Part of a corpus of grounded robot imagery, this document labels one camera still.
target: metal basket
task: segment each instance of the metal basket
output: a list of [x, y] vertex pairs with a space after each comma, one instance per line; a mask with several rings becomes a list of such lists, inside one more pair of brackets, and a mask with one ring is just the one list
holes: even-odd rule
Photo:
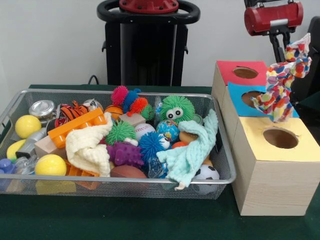
[[[83, 103], [96, 99], [103, 107], [111, 102], [110, 91], [78, 91], [27, 89], [13, 98], [0, 117], [4, 126], [1, 133], [0, 157], [6, 157], [7, 148], [19, 140], [15, 133], [15, 122], [27, 115], [29, 107], [39, 100], [52, 100], [55, 104], [71, 104], [73, 100]], [[176, 182], [169, 179], [91, 177], [91, 176], [49, 176], [0, 174], [0, 193], [18, 195], [63, 195], [63, 196], [99, 196], [99, 197], [139, 197], [139, 198], [173, 198], [173, 199], [217, 199], [227, 184], [236, 178], [234, 161], [229, 148], [224, 123], [219, 105], [212, 96], [206, 94], [180, 93], [145, 93], [139, 94], [154, 104], [156, 96], [162, 99], [169, 95], [187, 97], [194, 105], [195, 112], [207, 116], [210, 109], [217, 113], [219, 131], [216, 145], [210, 153], [210, 159], [220, 174], [220, 180], [194, 180], [188, 188], [175, 191]]]

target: multicolored fabric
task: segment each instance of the multicolored fabric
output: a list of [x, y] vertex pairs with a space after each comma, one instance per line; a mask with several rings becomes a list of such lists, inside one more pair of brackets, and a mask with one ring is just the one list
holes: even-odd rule
[[252, 97], [256, 109], [275, 122], [285, 122], [292, 117], [290, 103], [291, 84], [295, 77], [304, 78], [310, 70], [311, 58], [308, 57], [310, 33], [302, 39], [290, 43], [285, 48], [286, 62], [272, 64], [266, 72], [266, 93]]

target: black steering handle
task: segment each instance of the black steering handle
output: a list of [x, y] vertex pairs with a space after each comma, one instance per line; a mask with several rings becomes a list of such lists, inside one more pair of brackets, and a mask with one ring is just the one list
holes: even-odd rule
[[141, 14], [127, 11], [111, 11], [119, 8], [119, 0], [106, 0], [101, 2], [97, 9], [98, 18], [107, 23], [121, 24], [193, 24], [200, 19], [200, 9], [193, 3], [179, 0], [179, 9], [187, 13]]

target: knitted cloth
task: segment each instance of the knitted cloth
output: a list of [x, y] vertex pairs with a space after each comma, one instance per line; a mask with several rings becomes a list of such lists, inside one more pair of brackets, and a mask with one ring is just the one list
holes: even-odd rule
[[110, 177], [109, 154], [106, 145], [99, 144], [112, 129], [111, 113], [105, 112], [106, 125], [89, 126], [74, 130], [66, 137], [68, 161], [75, 167]]
[[204, 127], [194, 120], [180, 122], [179, 130], [197, 134], [197, 140], [190, 142], [188, 146], [160, 151], [156, 154], [161, 163], [167, 163], [168, 175], [166, 178], [179, 183], [179, 187], [175, 188], [176, 190], [182, 190], [184, 187], [189, 186], [192, 178], [216, 143], [216, 134], [218, 132], [216, 112], [210, 109], [203, 122]]

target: green spiky ball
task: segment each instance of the green spiky ball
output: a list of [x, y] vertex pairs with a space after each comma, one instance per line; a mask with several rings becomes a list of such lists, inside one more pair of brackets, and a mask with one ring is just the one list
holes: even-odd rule
[[183, 115], [176, 119], [171, 119], [179, 124], [182, 121], [190, 121], [195, 116], [195, 107], [189, 99], [184, 96], [171, 95], [167, 96], [162, 101], [162, 109], [160, 112], [161, 121], [169, 119], [167, 118], [167, 112], [174, 108], [181, 108], [183, 110]]
[[150, 121], [154, 119], [155, 111], [154, 108], [150, 104], [148, 104], [140, 114], [145, 118], [146, 121]]
[[108, 145], [113, 145], [115, 142], [123, 142], [125, 138], [136, 139], [135, 128], [125, 121], [116, 121], [104, 141]]

